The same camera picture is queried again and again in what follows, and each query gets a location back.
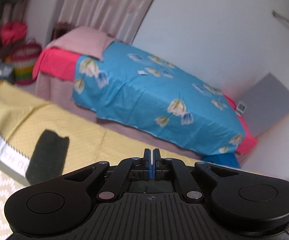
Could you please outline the dark green knit sweater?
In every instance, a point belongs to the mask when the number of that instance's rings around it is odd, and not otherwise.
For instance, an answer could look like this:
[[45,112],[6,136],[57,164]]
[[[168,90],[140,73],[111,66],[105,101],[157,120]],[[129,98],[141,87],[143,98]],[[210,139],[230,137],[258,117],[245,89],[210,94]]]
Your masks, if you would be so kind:
[[42,132],[25,173],[30,185],[62,175],[69,144],[69,137],[60,137],[48,129]]

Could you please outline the blue floral bed sheet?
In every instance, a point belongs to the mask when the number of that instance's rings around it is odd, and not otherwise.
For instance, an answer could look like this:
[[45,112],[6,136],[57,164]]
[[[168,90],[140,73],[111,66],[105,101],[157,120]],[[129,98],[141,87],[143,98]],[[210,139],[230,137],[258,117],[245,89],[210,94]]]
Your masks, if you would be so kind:
[[114,42],[77,59],[73,101],[104,120],[203,155],[235,152],[245,131],[222,91],[146,51]]

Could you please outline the small white box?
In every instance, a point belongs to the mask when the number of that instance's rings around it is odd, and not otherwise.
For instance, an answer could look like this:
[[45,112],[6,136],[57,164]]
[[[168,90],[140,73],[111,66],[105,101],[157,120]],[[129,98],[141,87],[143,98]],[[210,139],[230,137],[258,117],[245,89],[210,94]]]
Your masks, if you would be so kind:
[[242,114],[245,112],[246,109],[247,109],[246,105],[241,101],[236,106],[236,111],[238,111]]

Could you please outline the red bed sheet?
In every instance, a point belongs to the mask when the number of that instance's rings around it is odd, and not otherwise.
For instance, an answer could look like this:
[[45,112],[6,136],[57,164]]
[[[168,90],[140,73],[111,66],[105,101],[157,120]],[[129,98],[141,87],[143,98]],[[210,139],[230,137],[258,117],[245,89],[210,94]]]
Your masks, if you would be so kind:
[[43,72],[65,81],[73,81],[76,62],[79,58],[80,55],[76,53],[59,48],[46,48],[34,65],[32,77],[36,79],[38,74]]

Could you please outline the pink blanket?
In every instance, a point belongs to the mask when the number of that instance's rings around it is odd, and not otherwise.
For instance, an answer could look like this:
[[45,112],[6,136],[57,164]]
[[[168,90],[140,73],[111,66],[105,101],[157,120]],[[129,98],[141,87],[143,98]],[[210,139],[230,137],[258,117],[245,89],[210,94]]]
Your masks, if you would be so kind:
[[102,31],[91,27],[77,27],[50,42],[47,48],[60,48],[103,61],[104,51],[114,41],[113,37]]

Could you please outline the yellow quilted bedspread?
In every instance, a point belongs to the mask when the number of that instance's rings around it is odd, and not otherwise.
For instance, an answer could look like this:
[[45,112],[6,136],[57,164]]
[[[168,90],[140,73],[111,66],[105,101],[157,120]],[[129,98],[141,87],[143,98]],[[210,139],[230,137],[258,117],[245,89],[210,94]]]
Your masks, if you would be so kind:
[[117,165],[146,148],[0,81],[0,239],[12,233],[4,205],[16,191],[98,161]]

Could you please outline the pink floral curtain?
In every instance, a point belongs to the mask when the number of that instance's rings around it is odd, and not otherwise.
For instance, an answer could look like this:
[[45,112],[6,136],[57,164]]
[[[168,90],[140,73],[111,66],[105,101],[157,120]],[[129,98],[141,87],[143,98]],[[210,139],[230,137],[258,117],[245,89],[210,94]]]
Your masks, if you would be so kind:
[[132,44],[154,0],[58,0],[55,21],[87,26]]

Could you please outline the striped woven basket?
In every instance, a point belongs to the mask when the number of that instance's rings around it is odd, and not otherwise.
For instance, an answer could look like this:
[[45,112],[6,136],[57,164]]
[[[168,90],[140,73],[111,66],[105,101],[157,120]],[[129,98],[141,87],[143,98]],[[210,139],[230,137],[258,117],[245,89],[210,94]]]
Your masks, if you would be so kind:
[[41,52],[42,46],[34,37],[12,50],[10,62],[14,69],[15,83],[26,86],[34,82],[33,68]]

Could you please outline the red bag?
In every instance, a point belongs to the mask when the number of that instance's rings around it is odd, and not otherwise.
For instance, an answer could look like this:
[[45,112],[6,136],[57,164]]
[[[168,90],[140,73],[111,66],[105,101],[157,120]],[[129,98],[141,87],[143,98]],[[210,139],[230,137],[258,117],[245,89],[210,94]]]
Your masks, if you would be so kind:
[[27,35],[25,22],[8,22],[0,29],[0,38],[3,46],[9,45]]

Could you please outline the grey board against wall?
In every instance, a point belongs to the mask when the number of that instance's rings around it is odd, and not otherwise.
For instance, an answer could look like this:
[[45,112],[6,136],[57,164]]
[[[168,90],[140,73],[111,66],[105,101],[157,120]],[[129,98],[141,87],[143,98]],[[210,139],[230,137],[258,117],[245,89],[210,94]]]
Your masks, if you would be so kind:
[[289,114],[289,89],[268,73],[237,102],[245,105],[243,118],[251,135],[257,137]]

